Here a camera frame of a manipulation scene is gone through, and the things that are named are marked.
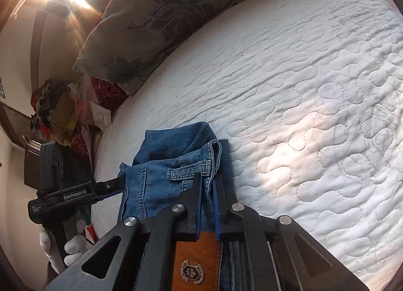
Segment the clutter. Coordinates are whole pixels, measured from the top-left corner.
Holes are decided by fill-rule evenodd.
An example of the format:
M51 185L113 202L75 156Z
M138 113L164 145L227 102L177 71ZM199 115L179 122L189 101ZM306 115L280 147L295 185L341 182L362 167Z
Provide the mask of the clutter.
M94 102L90 102L94 125L99 127L102 132L106 132L112 126L111 113L109 109L101 107Z
M41 88L32 92L31 106L35 115L31 116L30 129L43 141L51 140L50 116L64 92L65 83L54 79L46 80Z
M90 102L99 104L91 76L84 74L76 83L67 86L70 97L75 103L76 118L87 125L94 125Z
M96 77L92 77L91 82L94 91L97 94L99 105L109 109L112 115L128 98L127 93L117 84Z
M97 154L99 143L101 142L101 138L102 138L102 131L95 133L93 147L92 147L92 152L94 153L94 156Z
M74 101L65 92L50 116L51 139L60 144L71 144L76 125Z
M89 131L88 125L82 124L81 135L83 136L85 145L87 147L87 153L88 153L88 157L89 157L89 164L91 165L91 171L93 171L92 151L91 151L92 137L91 137L91 132Z
M87 148L87 143L82 134L83 124L77 123L77 126L73 132L73 141L71 142L71 149L80 157L80 159L88 166L91 167L91 160Z

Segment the plastic bag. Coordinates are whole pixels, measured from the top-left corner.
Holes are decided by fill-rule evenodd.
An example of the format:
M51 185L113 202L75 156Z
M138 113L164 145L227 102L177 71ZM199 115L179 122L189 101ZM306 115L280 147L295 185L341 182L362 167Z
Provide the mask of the plastic bag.
M93 102L99 105L99 101L91 82L91 75L84 74L76 83L70 83L67 92L75 103L76 118L84 124L94 125L90 104Z
M91 110L95 126L99 127L102 132L106 133L106 131L112 126L110 110L101 107L92 101Z

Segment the white quilted bedspread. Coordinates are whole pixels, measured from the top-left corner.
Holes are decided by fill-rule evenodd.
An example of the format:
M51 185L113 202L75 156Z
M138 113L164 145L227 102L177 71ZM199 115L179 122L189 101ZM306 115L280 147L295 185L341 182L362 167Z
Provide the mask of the white quilted bedspread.
M403 259L403 18L386 0L247 0L200 29L120 108L97 180L147 129L207 121L236 194L287 214L380 290ZM94 206L102 236L120 197Z

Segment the cardboard box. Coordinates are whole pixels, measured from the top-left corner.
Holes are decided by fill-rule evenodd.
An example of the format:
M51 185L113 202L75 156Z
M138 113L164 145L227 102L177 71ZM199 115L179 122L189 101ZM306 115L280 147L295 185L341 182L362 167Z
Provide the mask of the cardboard box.
M74 101L65 92L57 103L52 116L50 116L50 136L52 140L60 144L71 144L76 125Z

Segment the emblem on leather patch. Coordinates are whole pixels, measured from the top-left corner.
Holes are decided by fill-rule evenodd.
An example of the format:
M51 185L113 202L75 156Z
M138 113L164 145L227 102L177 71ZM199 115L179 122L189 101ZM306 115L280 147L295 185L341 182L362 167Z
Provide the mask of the emblem on leather patch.
M185 260L181 265L181 275L186 282L194 281L196 285L201 284L204 279L204 270L199 263L189 264L189 260Z

